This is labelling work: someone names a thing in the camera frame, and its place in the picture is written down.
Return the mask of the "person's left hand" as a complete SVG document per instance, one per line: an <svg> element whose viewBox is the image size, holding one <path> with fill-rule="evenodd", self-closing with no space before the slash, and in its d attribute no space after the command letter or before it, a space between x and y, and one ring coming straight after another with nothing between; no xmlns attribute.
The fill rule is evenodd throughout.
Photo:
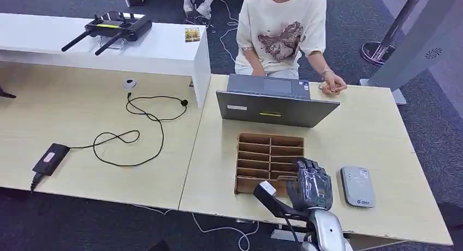
<svg viewBox="0 0 463 251"><path fill-rule="evenodd" d="M322 73L323 83L320 89L327 95L339 95L347 88L347 84L340 76L332 71L325 71Z"/></svg>

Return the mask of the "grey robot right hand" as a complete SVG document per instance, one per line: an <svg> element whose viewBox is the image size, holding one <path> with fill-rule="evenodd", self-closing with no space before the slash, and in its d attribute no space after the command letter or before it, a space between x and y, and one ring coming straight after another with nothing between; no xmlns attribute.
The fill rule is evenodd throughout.
<svg viewBox="0 0 463 251"><path fill-rule="evenodd" d="M297 181L286 182L286 191L297 211L310 208L329 210L333 204L331 177L316 161L297 157L292 160L298 167Z"/></svg>

